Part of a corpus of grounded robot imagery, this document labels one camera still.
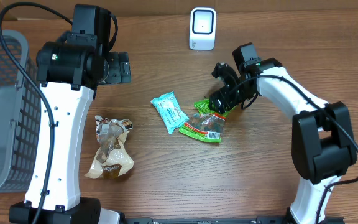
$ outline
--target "wooden table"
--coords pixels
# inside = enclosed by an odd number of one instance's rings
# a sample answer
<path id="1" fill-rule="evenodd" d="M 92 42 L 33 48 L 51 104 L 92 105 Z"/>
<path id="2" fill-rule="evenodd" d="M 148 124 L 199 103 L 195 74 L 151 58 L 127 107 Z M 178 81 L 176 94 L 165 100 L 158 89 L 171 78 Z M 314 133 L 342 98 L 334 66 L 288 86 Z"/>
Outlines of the wooden table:
<path id="1" fill-rule="evenodd" d="M 221 144 L 169 135 L 150 104 L 175 90 L 183 111 L 222 84 L 217 62 L 233 67 L 231 52 L 253 42 L 262 58 L 275 57 L 321 98 L 344 102 L 358 142 L 358 10 L 218 14 L 215 49 L 189 50 L 188 16 L 119 17 L 115 51 L 128 51 L 132 83 L 101 86 L 86 120 L 80 162 L 82 196 L 128 217 L 242 218 L 283 215 L 299 175 L 291 160 L 291 122 L 266 98 L 228 117 Z M 34 59 L 42 45 L 70 26 L 65 21 L 5 22 L 23 33 Z M 130 119 L 126 149 L 134 168 L 117 180 L 88 179 L 98 148 L 94 116 Z M 358 162 L 343 179 L 358 175 Z M 24 193 L 0 194 L 0 223 Z M 358 223 L 358 183 L 336 187 L 326 213 Z"/>

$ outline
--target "barcode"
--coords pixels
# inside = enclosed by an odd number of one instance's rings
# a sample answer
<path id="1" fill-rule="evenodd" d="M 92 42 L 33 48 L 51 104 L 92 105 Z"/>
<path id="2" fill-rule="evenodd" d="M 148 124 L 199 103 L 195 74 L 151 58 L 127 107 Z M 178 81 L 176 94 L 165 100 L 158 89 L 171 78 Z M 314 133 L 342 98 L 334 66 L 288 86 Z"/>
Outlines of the barcode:
<path id="1" fill-rule="evenodd" d="M 208 134 L 207 134 L 208 139 L 219 139 L 220 137 L 221 137 L 221 134 L 212 132 L 212 131 L 208 131 Z"/>

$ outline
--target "green snack bag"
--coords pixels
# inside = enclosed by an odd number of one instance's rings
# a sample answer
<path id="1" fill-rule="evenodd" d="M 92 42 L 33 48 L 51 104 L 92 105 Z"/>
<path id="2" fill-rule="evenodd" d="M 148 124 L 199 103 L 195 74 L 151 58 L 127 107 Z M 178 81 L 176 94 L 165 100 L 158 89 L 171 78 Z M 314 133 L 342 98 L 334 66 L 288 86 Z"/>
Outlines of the green snack bag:
<path id="1" fill-rule="evenodd" d="M 219 114 L 210 110 L 209 99 L 204 99 L 194 103 L 194 107 L 198 109 L 198 113 L 194 114 L 182 127 L 179 132 L 198 139 L 203 142 L 222 141 L 221 134 L 223 132 L 224 122 L 230 111 Z"/>

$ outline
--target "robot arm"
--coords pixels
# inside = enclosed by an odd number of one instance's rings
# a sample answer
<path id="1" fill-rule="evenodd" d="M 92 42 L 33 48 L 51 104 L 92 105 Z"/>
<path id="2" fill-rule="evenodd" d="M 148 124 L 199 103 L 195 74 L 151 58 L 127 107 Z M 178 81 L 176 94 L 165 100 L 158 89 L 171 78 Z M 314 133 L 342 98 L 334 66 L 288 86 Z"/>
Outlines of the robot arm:
<path id="1" fill-rule="evenodd" d="M 116 31 L 109 42 L 110 17 Z M 38 208 L 41 223 L 118 224 L 124 218 L 101 208 L 98 199 L 80 197 L 78 184 L 85 119 L 97 86 L 131 81 L 127 53 L 110 52 L 116 34 L 116 19 L 108 10 L 77 4 L 72 31 L 56 42 L 47 42 L 38 52 L 37 81 L 55 118 L 55 150 L 47 196 L 41 205 L 51 125 L 42 103 L 34 173 L 24 202 L 9 209 L 10 222 L 30 223 Z"/>
<path id="2" fill-rule="evenodd" d="M 347 168 L 356 163 L 356 150 L 331 126 L 322 111 L 309 104 L 304 96 L 282 79 L 298 87 L 307 98 L 341 123 L 352 136 L 348 110 L 341 102 L 329 104 L 307 91 L 274 58 L 261 60 L 251 43 L 233 51 L 233 57 L 240 77 L 227 64 L 217 64 L 212 75 L 219 77 L 225 86 L 210 96 L 209 107 L 224 113 L 245 100 L 255 98 L 254 95 L 261 95 L 270 99 L 293 121 L 291 152 L 301 178 L 295 201 L 287 212 L 287 221 L 316 223 L 316 212 L 325 187 L 339 181 Z M 319 131 L 331 131 L 331 136 L 320 139 Z M 325 219 L 324 209 L 330 195 L 331 191 L 324 199 L 318 222 Z"/>
<path id="3" fill-rule="evenodd" d="M 299 85 L 292 79 L 284 67 L 273 67 L 264 70 L 261 75 L 276 75 L 286 78 L 294 83 L 308 98 L 311 98 L 311 100 L 321 108 L 324 108 L 325 104 L 328 104 L 327 101 L 318 98 L 303 88 L 303 86 Z M 259 94 L 270 99 L 270 101 L 280 108 L 288 119 L 292 119 L 293 115 L 299 114 L 301 111 L 312 112 L 316 110 L 316 108 L 308 104 L 289 84 L 283 81 L 276 78 L 258 78 L 256 82 Z"/>
<path id="4" fill-rule="evenodd" d="M 292 79 L 284 67 L 273 67 L 264 70 L 261 75 L 276 75 L 286 78 L 287 80 L 290 80 L 292 83 L 294 83 L 307 97 L 311 98 L 311 100 L 321 108 L 324 108 L 325 104 L 328 104 L 327 101 L 313 95 L 294 79 Z M 279 79 L 258 78 L 256 85 L 259 94 L 268 98 L 276 106 L 278 106 L 288 119 L 292 119 L 293 115 L 299 114 L 302 111 L 312 112 L 316 110 L 316 108 L 308 104 L 307 101 L 302 96 L 300 96 L 299 93 L 296 92 L 289 84 L 280 81 Z M 335 175 L 322 180 L 318 184 L 313 184 L 310 180 L 306 180 L 300 177 L 295 201 L 291 204 L 290 207 L 290 215 L 293 219 L 292 222 L 299 224 L 316 223 L 316 211 L 318 209 L 320 199 L 323 196 L 325 186 L 330 183 L 337 182 L 340 179 L 341 177 Z M 324 199 L 318 222 L 321 222 L 325 219 L 324 210 L 330 195 L 331 192 L 329 192 Z"/>

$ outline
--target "crumpled food wrapper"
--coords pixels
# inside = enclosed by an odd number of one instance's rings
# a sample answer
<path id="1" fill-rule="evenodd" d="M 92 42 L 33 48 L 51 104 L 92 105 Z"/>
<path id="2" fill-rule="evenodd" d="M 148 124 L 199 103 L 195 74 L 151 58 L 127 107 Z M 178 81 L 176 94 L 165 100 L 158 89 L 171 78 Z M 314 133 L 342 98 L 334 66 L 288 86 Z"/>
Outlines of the crumpled food wrapper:
<path id="1" fill-rule="evenodd" d="M 95 116 L 95 119 L 96 139 L 100 148 L 85 177 L 113 179 L 126 174 L 134 166 L 124 147 L 128 132 L 133 127 L 132 122 L 128 119 L 102 119 L 101 116 Z"/>

